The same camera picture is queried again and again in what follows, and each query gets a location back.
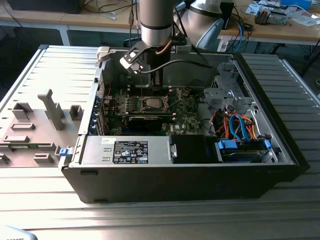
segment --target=metal bracket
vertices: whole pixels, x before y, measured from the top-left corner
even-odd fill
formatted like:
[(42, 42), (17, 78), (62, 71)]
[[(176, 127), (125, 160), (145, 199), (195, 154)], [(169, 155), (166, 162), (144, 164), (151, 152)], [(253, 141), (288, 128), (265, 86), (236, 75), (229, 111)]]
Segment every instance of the metal bracket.
[(171, 145), (170, 145), (170, 156), (171, 156), (172, 158), (178, 157), (177, 146), (176, 146), (175, 144), (171, 144)]
[(127, 51), (124, 56), (120, 59), (121, 65), (125, 69), (131, 68), (135, 74), (139, 70), (143, 69), (143, 66), (137, 62), (138, 57), (144, 53), (146, 50), (150, 49), (150, 46), (147, 46), (143, 41), (137, 42), (132, 48)]

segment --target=workbench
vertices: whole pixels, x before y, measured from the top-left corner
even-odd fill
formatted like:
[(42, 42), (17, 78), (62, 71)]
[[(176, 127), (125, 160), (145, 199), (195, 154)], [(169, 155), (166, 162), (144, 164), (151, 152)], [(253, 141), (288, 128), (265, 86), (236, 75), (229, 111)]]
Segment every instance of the workbench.
[[(56, 29), (60, 32), (62, 43), (65, 46), (71, 46), (72, 41), (69, 36), (69, 31), (94, 31), (94, 32), (111, 32), (111, 33), (129, 33), (128, 17), (130, 8), (123, 8), (116, 11), (116, 19), (110, 19), (99, 13), (92, 13), (85, 9), (80, 14), (65, 14), (59, 12), (41, 12), (41, 11), (16, 11), (12, 10), (6, 0), (0, 0), (0, 26), (19, 25), (5, 10), (2, 1), (12, 16), (26, 28), (43, 28)], [(99, 0), (99, 5), (110, 3), (111, 0)], [(320, 31), (317, 25), (306, 27), (293, 20), (289, 20), (285, 26), (282, 25), (258, 25), (255, 24), (254, 16), (245, 14), (248, 5), (253, 3), (250, 0), (236, 0), (235, 5), (240, 16), (246, 23), (253, 25), (253, 31), (249, 38), (253, 42), (269, 42), (283, 44), (301, 44), (315, 45), (320, 38)], [(105, 11), (116, 9), (122, 6), (129, 5), (130, 1), (121, 1), (117, 5), (103, 8)], [(95, 2), (89, 4), (88, 8), (96, 11)], [(311, 11), (317, 11), (319, 8), (311, 7)], [(230, 28), (222, 30), (219, 39), (221, 39), (218, 51), (225, 51), (230, 40), (238, 35), (239, 31), (236, 24), (230, 23)]]
[[(44, 109), (36, 92), (52, 88), (62, 110), (73, 104), (85, 110), (96, 51), (75, 46), (38, 49), (0, 102), (0, 137), (14, 118), (11, 104), (22, 95), (32, 108)], [(57, 71), (61, 63), (64, 67)], [(60, 87), (63, 79), (68, 80)], [(317, 239), (319, 153), (309, 151), (311, 168), (306, 173), (277, 184), (259, 199), (85, 204), (57, 167), (0, 168), (0, 225), (25, 229), (39, 240)]]

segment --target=electronic component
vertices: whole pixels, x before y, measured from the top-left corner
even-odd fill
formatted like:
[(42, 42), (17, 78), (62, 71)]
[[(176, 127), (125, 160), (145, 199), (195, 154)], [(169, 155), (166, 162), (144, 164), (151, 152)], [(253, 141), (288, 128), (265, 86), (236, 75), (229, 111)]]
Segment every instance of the electronic component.
[(132, 116), (128, 120), (128, 128), (139, 132), (158, 132), (162, 129), (160, 117)]
[(256, 24), (266, 25), (266, 24), (276, 24), (285, 25), (288, 20), (286, 14), (276, 11), (269, 10), (267, 8), (260, 7), (259, 11), (254, 17)]
[(215, 144), (219, 160), (225, 164), (263, 163), (269, 157), (269, 140), (258, 139), (250, 142), (222, 139)]

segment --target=black cable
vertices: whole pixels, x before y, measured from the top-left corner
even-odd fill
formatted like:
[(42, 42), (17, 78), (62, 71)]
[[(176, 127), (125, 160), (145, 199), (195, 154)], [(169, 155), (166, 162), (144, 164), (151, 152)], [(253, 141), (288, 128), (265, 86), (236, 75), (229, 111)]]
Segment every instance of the black cable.
[[(235, 9), (236, 14), (235, 14), (235, 13), (231, 13), (231, 14), (234, 15), (234, 16), (236, 16), (236, 17), (238, 17), (238, 19), (239, 19), (238, 22), (240, 23), (240, 26), (243, 28), (245, 22), (244, 22), (243, 18), (240, 17), (237, 8), (236, 8), (235, 6), (234, 6), (233, 8)], [(229, 52), (229, 50), (230, 50), (231, 48), (232, 48), (232, 51), (233, 51), (234, 48), (236, 48), (236, 47), (238, 46), (238, 44), (239, 44), (240, 42), (238, 42), (238, 44), (236, 44), (236, 45), (235, 45), (235, 42), (236, 42), (237, 38), (239, 37), (240, 33), (241, 33), (241, 30), (239, 29), (239, 32), (238, 32), (237, 36), (235, 37), (235, 39), (233, 40), (233, 42), (230, 44), (230, 46), (229, 46), (229, 48), (226, 50), (226, 52)]]
[(114, 6), (114, 5), (117, 5), (117, 4), (119, 4), (121, 2), (121, 0), (118, 0), (118, 2), (117, 3), (112, 3), (112, 4), (105, 4), (105, 5), (102, 5), (102, 6), (100, 6), (99, 8), (98, 8), (98, 10), (100, 11), (102, 8), (104, 8), (104, 7), (108, 7), (108, 6)]
[[(182, 19), (181, 19), (180, 15), (179, 15), (179, 12), (178, 12), (178, 10), (177, 10), (176, 7), (174, 8), (174, 11), (175, 11), (175, 14), (176, 14), (177, 18), (179, 19), (180, 26), (181, 26), (181, 28), (182, 28), (183, 34), (184, 34), (184, 36), (187, 38), (188, 35), (187, 35), (187, 32), (186, 32), (186, 29), (185, 29), (185, 27), (184, 27), (184, 24), (182, 23)], [(178, 27), (178, 25), (177, 25), (177, 23), (176, 23), (175, 21), (173, 21), (173, 24), (178, 28), (178, 30), (180, 30), (179, 27)], [(211, 64), (208, 62), (208, 60), (198, 51), (198, 49), (197, 49), (193, 44), (191, 44), (191, 49), (192, 49), (200, 58), (202, 58), (203, 61), (205, 61), (205, 63), (207, 64), (208, 67), (212, 68), (212, 65), (211, 65)]]
[(118, 7), (116, 9), (112, 9), (112, 10), (109, 10), (109, 11), (92, 11), (92, 10), (89, 10), (86, 6), (88, 5), (88, 3), (91, 3), (92, 1), (94, 0), (90, 0), (88, 1), (85, 5), (84, 5), (84, 9), (89, 11), (90, 13), (95, 13), (95, 14), (105, 14), (105, 13), (110, 13), (110, 12), (114, 12), (114, 11), (117, 11), (117, 10), (120, 10), (120, 9), (124, 9), (124, 8), (127, 8), (127, 7), (130, 7), (130, 5), (125, 5), (125, 6), (122, 6), (122, 7)]
[[(12, 16), (12, 14), (8, 11), (8, 9), (7, 9), (6, 6), (5, 6), (5, 1), (2, 1), (2, 5), (3, 5), (5, 11), (12, 17), (12, 19), (13, 19), (22, 29), (25, 29), (25, 28), (20, 24), (20, 22), (18, 22), (17, 19), (15, 19), (15, 17)], [(40, 45), (39, 42), (38, 42), (36, 39), (34, 39), (34, 37), (31, 36), (31, 35), (28, 33), (28, 31), (25, 31), (25, 32), (29, 35), (29, 37), (30, 37), (37, 45)]]
[(132, 26), (134, 24), (134, 21), (135, 21), (134, 0), (131, 0), (131, 10), (130, 10), (130, 13), (129, 13), (129, 26), (130, 26), (130, 29), (129, 29), (129, 45), (130, 45), (130, 48), (132, 48), (131, 32), (132, 32)]
[(136, 33), (138, 34), (138, 42), (139, 42), (138, 4), (135, 4), (135, 19), (136, 19)]
[(208, 66), (206, 64), (202, 64), (200, 62), (196, 62), (196, 61), (191, 61), (191, 60), (185, 60), (185, 59), (176, 59), (176, 60), (172, 60), (172, 61), (168, 61), (164, 64), (162, 64), (161, 66), (158, 66), (152, 70), (149, 70), (149, 71), (140, 71), (141, 74), (151, 74), (151, 73), (154, 73), (156, 71), (159, 71), (160, 69), (163, 69), (164, 67), (170, 65), (170, 64), (174, 64), (174, 63), (187, 63), (187, 64), (193, 64), (193, 65), (196, 65), (196, 66), (199, 66), (199, 67), (203, 67), (203, 68), (206, 68), (206, 69), (211, 69), (212, 66)]
[(308, 56), (307, 59), (305, 60), (304, 65), (303, 65), (303, 67), (302, 67), (302, 70), (301, 70), (301, 72), (300, 72), (300, 76), (301, 76), (301, 77), (303, 77), (303, 76), (306, 74), (306, 72), (308, 71), (308, 69), (310, 68), (310, 66), (313, 64), (313, 62), (318, 58), (317, 55), (319, 55), (320, 51), (315, 55), (316, 57), (313, 57), (313, 58), (311, 59), (310, 63), (308, 63), (308, 61), (310, 60), (310, 57), (314, 54), (314, 52), (315, 52), (315, 50), (316, 50), (319, 42), (320, 42), (320, 38), (319, 38), (319, 40), (316, 42), (316, 45), (314, 46), (312, 52), (309, 54), (309, 56)]
[(181, 28), (182, 28), (183, 34), (184, 34), (186, 37), (188, 37), (187, 32), (186, 32), (186, 29), (185, 29), (185, 27), (184, 27), (184, 25), (183, 25), (183, 23), (182, 23), (182, 19), (181, 19), (180, 14), (179, 14), (179, 12), (178, 12), (178, 10), (177, 10), (176, 7), (174, 7), (174, 11), (175, 11), (176, 17), (179, 19), (180, 26), (181, 26)]
[(202, 81), (202, 80), (200, 80), (200, 79), (197, 79), (197, 78), (194, 78), (194, 79), (189, 80), (189, 81), (185, 84), (185, 87), (188, 87), (188, 84), (191, 83), (191, 82), (194, 82), (194, 81), (195, 81), (195, 82), (202, 83), (202, 85), (203, 85), (204, 87), (207, 86), (204, 81)]
[(306, 50), (306, 47), (305, 46), (303, 46), (303, 45), (300, 45), (299, 44), (299, 47), (302, 49), (302, 51), (304, 51), (306, 54), (310, 54), (310, 52), (308, 52), (307, 50)]

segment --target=blue latch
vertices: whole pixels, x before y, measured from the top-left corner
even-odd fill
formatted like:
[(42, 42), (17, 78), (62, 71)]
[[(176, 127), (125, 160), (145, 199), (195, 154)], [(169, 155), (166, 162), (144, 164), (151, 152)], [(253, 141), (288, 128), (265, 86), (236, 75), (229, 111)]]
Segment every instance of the blue latch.
[(234, 140), (220, 140), (218, 142), (219, 149), (237, 149), (237, 143)]
[(59, 152), (60, 157), (71, 157), (72, 156), (72, 148), (61, 148)]
[(271, 143), (269, 140), (264, 140), (264, 145), (266, 146), (267, 149), (271, 148)]

